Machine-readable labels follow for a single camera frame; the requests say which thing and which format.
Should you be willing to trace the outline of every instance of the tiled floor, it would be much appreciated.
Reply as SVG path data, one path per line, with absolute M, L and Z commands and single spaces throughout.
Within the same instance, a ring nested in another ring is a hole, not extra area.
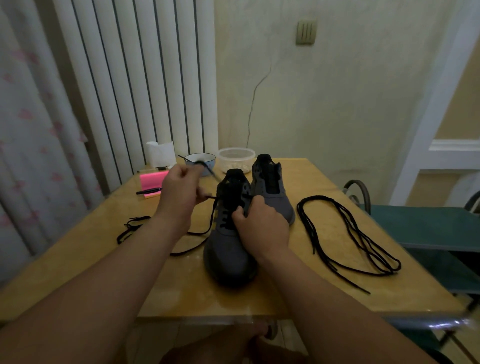
M 459 297 L 465 305 L 467 298 Z M 480 309 L 473 315 L 480 323 Z M 171 348 L 187 345 L 203 339 L 224 326 L 180 325 L 174 323 L 150 323 L 136 326 L 127 339 L 127 357 L 129 364 L 158 364 Z M 464 328 L 457 333 L 457 338 L 468 351 L 480 362 L 479 328 Z M 307 350 L 291 320 L 280 321 L 277 338 L 269 343 L 290 350 L 307 354 Z M 472 364 L 472 361 L 450 341 L 442 350 L 455 364 Z

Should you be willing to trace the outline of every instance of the hand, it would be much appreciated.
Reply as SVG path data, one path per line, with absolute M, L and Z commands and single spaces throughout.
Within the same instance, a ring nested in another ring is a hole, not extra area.
M 260 263 L 288 250 L 288 222 L 273 207 L 267 206 L 262 196 L 253 198 L 248 217 L 239 206 L 232 219 L 243 246 Z
M 154 218 L 166 222 L 166 226 L 172 228 L 175 242 L 190 228 L 195 205 L 207 199 L 208 194 L 198 185 L 203 171 L 202 165 L 190 167 L 177 164 L 163 180 L 162 194 Z

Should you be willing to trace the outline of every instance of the forearm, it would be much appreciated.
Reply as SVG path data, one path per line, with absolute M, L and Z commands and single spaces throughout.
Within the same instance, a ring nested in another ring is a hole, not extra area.
M 0 331 L 0 361 L 106 363 L 175 243 L 170 228 L 161 225 L 152 219 L 114 252 Z
M 400 332 L 290 250 L 261 261 L 316 363 L 435 363 Z

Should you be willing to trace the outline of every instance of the yellow tabletop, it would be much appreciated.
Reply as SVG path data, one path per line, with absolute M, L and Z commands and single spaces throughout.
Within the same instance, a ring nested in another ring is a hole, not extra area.
M 462 307 L 422 266 L 390 238 L 369 216 L 357 208 L 311 162 L 304 158 L 279 158 L 287 195 L 294 207 L 308 196 L 326 195 L 352 212 L 360 229 L 402 262 L 402 270 L 391 277 L 369 277 L 354 272 L 342 274 L 369 290 L 367 295 L 340 280 L 312 254 L 312 244 L 297 216 L 290 228 L 290 248 L 306 265 L 359 302 L 384 316 L 460 315 Z M 216 194 L 213 177 L 201 179 L 201 185 Z M 129 218 L 152 215 L 159 197 L 144 199 L 139 176 L 133 176 L 95 211 L 70 230 L 42 257 L 30 264 L 0 291 L 0 321 L 10 321 L 69 281 L 117 247 L 116 237 Z M 190 231 L 208 228 L 213 200 L 198 205 Z M 350 267 L 371 270 L 365 255 L 349 238 L 344 222 L 333 205 L 314 201 L 305 212 L 315 224 L 325 252 Z M 184 236 L 175 246 L 183 251 L 200 243 L 204 237 Z M 145 301 L 139 318 L 205 319 L 252 316 L 288 317 L 275 286 L 262 270 L 244 288 L 220 287 L 207 274 L 203 248 L 189 255 L 170 257 Z

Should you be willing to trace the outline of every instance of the person's left hand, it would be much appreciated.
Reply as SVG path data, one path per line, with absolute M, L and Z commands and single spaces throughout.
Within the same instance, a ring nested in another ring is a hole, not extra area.
M 167 223 L 172 229 L 175 242 L 190 228 L 195 205 L 211 195 L 198 185 L 203 171 L 202 165 L 177 164 L 163 180 L 162 194 L 154 218 Z

